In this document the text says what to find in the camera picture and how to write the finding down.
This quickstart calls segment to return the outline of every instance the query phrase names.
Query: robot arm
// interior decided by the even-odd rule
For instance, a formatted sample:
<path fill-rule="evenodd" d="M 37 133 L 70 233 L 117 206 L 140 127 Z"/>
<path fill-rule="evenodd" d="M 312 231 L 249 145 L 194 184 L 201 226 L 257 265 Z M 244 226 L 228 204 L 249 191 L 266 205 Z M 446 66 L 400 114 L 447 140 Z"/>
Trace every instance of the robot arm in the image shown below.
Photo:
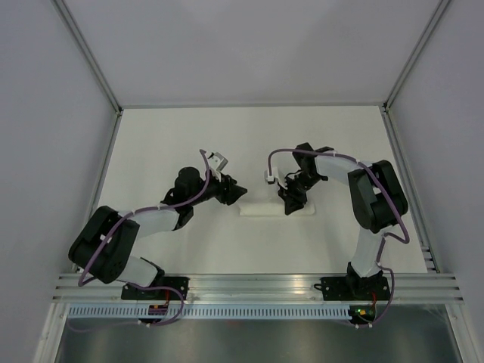
<path fill-rule="evenodd" d="M 205 191 L 196 200 L 182 203 L 200 194 L 205 181 L 201 179 L 197 169 L 181 169 L 174 187 L 160 202 L 158 210 L 154 208 L 149 213 L 135 213 L 123 220 L 89 269 L 91 275 L 105 284 L 115 280 L 142 287 L 163 284 L 164 271 L 160 267 L 146 259 L 130 256 L 135 241 L 161 231 L 175 231 L 184 227 L 194 215 L 194 206 L 199 203 L 216 198 L 221 204 L 231 205 L 247 192 L 247 189 L 237 185 L 237 181 L 231 176 L 221 173 L 227 164 L 222 155 L 207 154 L 211 173 Z M 162 206 L 171 205 L 179 207 L 161 209 Z M 104 236 L 127 213 L 118 212 L 108 206 L 98 208 L 71 246 L 69 259 L 85 268 L 104 240 Z"/>
<path fill-rule="evenodd" d="M 298 145 L 296 150 L 313 152 L 308 143 Z M 300 171 L 293 177 L 275 181 L 280 185 L 279 196 L 284 200 L 286 215 L 302 209 L 307 203 L 306 192 L 320 180 L 333 178 L 349 186 L 352 208 L 360 224 L 358 245 L 355 255 L 349 263 L 349 275 L 356 274 L 358 279 L 369 278 L 380 272 L 376 265 L 381 254 L 380 245 L 383 236 L 396 223 L 396 218 L 380 191 L 374 186 L 366 171 L 356 163 L 331 157 L 330 147 L 316 150 L 327 156 L 315 156 L 293 152 L 293 157 Z M 376 175 L 385 187 L 400 216 L 408 211 L 408 203 L 396 177 L 391 163 L 382 160 L 377 163 L 364 163 Z"/>

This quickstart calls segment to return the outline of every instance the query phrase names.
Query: white table surface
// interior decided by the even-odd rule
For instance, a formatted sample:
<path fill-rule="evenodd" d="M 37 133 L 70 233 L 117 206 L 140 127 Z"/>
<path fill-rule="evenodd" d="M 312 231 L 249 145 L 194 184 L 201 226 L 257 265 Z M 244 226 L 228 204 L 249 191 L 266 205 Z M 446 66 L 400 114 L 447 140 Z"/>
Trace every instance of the white table surface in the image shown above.
<path fill-rule="evenodd" d="M 277 188 L 263 178 L 268 153 L 305 141 L 313 148 L 331 146 L 360 160 L 387 159 L 395 166 L 377 107 L 125 110 L 99 205 L 131 210 L 157 204 L 180 168 L 195 166 L 203 174 L 200 148 L 228 158 L 224 173 L 249 190 L 244 198 L 277 198 Z M 273 160 L 284 173 L 296 171 L 290 154 Z M 132 253 L 169 273 L 345 272 L 359 228 L 349 189 L 321 181 L 308 196 L 316 214 L 304 217 L 240 217 L 236 206 L 210 200 L 194 208 L 182 230 L 140 239 Z M 395 272 L 426 272 L 410 213 L 404 221 L 410 244 L 390 238 L 382 263 Z"/>

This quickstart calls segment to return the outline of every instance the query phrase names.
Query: purple cable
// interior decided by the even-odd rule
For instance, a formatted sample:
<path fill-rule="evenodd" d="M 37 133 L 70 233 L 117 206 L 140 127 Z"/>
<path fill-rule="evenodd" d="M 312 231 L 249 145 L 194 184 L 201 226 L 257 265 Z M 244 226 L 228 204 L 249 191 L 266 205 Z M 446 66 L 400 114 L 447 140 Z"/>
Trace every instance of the purple cable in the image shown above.
<path fill-rule="evenodd" d="M 176 295 L 178 295 L 178 297 L 180 298 L 180 304 L 181 305 L 180 305 L 180 308 L 178 309 L 178 311 L 176 312 L 175 315 L 173 315 L 168 320 L 158 321 L 157 323 L 151 323 L 151 324 L 149 324 L 149 326 L 153 325 L 153 326 L 161 327 L 163 325 L 171 324 L 172 322 L 174 322 L 178 318 L 178 316 L 180 316 L 182 314 L 183 308 L 185 307 L 185 301 L 183 299 L 183 295 L 178 290 L 173 289 L 172 287 L 167 287 L 167 286 L 143 287 L 143 286 L 140 286 L 138 284 L 132 284 L 132 283 L 129 283 L 129 285 L 136 287 L 139 290 L 144 290 L 144 291 L 154 291 L 154 290 L 172 291 L 173 293 L 176 293 Z M 139 324 L 140 323 L 138 323 L 137 321 L 121 321 L 121 322 L 112 323 L 112 324 L 100 325 L 98 327 L 91 327 L 91 328 L 88 328 L 88 329 L 79 329 L 77 327 L 72 326 L 69 318 L 66 320 L 67 328 L 69 328 L 74 333 L 91 333 L 93 331 L 104 329 L 106 327 L 121 327 L 121 326 L 125 326 L 125 325 L 139 325 Z"/>
<path fill-rule="evenodd" d="M 277 154 L 277 153 L 286 153 L 286 152 L 287 153 L 306 154 L 306 155 L 312 155 L 312 156 L 316 156 L 316 157 L 339 157 L 341 159 L 346 159 L 346 160 L 350 160 L 350 161 L 354 162 L 356 165 L 360 166 L 361 168 L 363 168 L 366 171 L 366 173 L 370 176 L 373 183 L 378 187 L 378 189 L 380 189 L 381 194 L 384 196 L 386 202 L 388 203 L 390 209 L 393 212 L 393 215 L 395 216 L 398 224 L 400 225 L 400 228 L 402 229 L 404 237 L 402 238 L 402 237 L 400 237 L 400 236 L 398 236 L 398 235 L 396 235 L 392 232 L 386 232 L 386 233 L 383 234 L 383 236 L 381 238 L 380 248 L 378 249 L 377 260 L 375 262 L 377 263 L 377 266 L 380 269 L 390 273 L 390 278 L 392 280 L 392 289 L 390 291 L 390 298 L 388 299 L 388 303 L 386 304 L 385 309 L 381 312 L 381 314 L 378 315 L 378 317 L 371 324 L 359 324 L 358 325 L 358 327 L 373 326 L 378 321 L 380 321 L 381 318 L 388 312 L 388 309 L 389 309 L 389 307 L 390 307 L 390 305 L 393 301 L 393 295 L 395 293 L 395 274 L 394 274 L 393 270 L 389 267 L 383 267 L 380 264 L 381 255 L 383 253 L 383 248 L 385 247 L 385 243 L 386 243 L 386 237 L 388 237 L 388 236 L 393 237 L 396 240 L 398 240 L 399 242 L 402 242 L 403 244 L 410 243 L 410 235 L 408 234 L 407 228 L 405 227 L 405 224 L 402 221 L 402 217 L 400 216 L 399 211 L 396 209 L 396 206 L 393 203 L 392 198 L 388 195 L 388 192 L 385 190 L 385 188 L 382 186 L 382 184 L 378 181 L 376 175 L 371 171 L 370 168 L 368 168 L 365 164 L 359 162 L 356 158 L 351 157 L 349 155 L 337 154 L 336 152 L 332 152 L 332 151 L 325 151 L 324 153 L 319 153 L 317 151 L 299 150 L 299 149 L 277 149 L 277 150 L 272 151 L 268 156 L 267 161 L 268 161 L 269 175 L 272 174 L 272 165 L 271 165 L 272 156 L 274 154 Z"/>
<path fill-rule="evenodd" d="M 85 276 L 89 273 L 89 270 L 91 269 L 92 265 L 94 264 L 94 261 L 97 259 L 97 257 L 99 256 L 99 254 L 101 253 L 101 251 L 103 250 L 103 248 L 107 245 L 107 242 L 109 242 L 109 240 L 111 239 L 111 237 L 113 236 L 113 234 L 116 232 L 116 230 L 118 229 L 118 227 L 121 226 L 121 224 L 125 220 L 127 220 L 128 218 L 133 217 L 135 214 L 139 214 L 139 213 L 145 213 L 145 212 L 151 212 L 151 211 L 158 211 L 158 210 L 165 210 L 165 209 L 175 209 L 175 208 L 179 208 L 180 206 L 186 206 L 187 204 L 190 204 L 190 203 L 194 202 L 195 200 L 197 200 L 198 198 L 200 198 L 203 195 L 203 193 L 205 193 L 206 189 L 209 186 L 210 166 L 209 166 L 209 161 L 208 161 L 208 159 L 205 156 L 206 151 L 200 149 L 199 152 L 202 155 L 203 162 L 205 163 L 205 168 L 206 168 L 206 171 L 205 171 L 205 184 L 203 184 L 203 188 L 200 191 L 200 193 L 198 193 L 197 195 L 195 195 L 194 197 L 190 198 L 189 200 L 187 200 L 187 201 L 185 201 L 183 203 L 173 204 L 172 206 L 146 206 L 146 207 L 137 209 L 134 212 L 129 212 L 126 215 L 124 215 L 110 229 L 110 231 L 107 232 L 106 237 L 102 240 L 102 242 L 99 245 L 99 247 L 93 253 L 91 259 L 88 261 L 87 265 L 84 268 L 84 271 L 82 272 L 81 276 L 79 277 L 79 282 L 77 283 L 79 287 L 82 287 L 82 286 L 84 286 L 84 285 L 88 284 L 89 282 L 91 282 L 91 281 L 93 281 L 93 280 L 96 279 L 95 277 L 92 277 L 92 278 L 88 278 L 86 280 L 85 279 Z"/>

